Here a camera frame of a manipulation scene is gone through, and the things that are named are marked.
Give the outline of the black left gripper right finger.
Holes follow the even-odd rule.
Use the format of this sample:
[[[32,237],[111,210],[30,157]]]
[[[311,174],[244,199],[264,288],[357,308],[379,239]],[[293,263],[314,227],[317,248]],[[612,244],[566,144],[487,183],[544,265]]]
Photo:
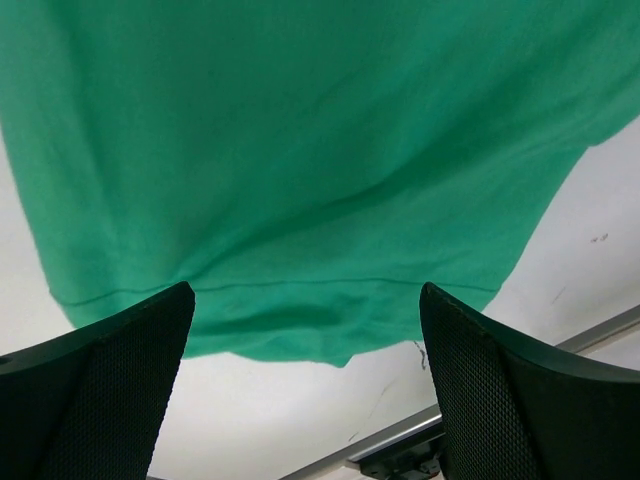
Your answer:
[[[419,308],[445,478],[638,478],[638,371],[548,345],[432,283]]]

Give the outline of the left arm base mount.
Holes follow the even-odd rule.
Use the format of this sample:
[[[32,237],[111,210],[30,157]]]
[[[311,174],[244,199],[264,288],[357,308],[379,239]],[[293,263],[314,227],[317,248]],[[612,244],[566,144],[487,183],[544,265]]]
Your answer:
[[[442,438],[403,440],[364,457],[360,473],[370,479],[435,479],[441,472]]]

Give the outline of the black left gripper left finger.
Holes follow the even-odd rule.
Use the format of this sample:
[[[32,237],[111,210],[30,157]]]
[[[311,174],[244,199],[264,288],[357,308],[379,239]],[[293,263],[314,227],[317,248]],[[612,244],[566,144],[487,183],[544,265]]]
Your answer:
[[[3,355],[2,478],[146,478],[194,311],[180,282]]]

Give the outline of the green tank top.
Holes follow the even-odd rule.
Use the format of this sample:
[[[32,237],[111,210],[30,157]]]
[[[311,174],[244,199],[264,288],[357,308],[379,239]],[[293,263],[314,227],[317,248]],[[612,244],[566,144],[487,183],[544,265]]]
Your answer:
[[[1,129],[76,327],[181,281],[185,353],[344,366],[485,308],[639,113],[635,1],[5,1]]]

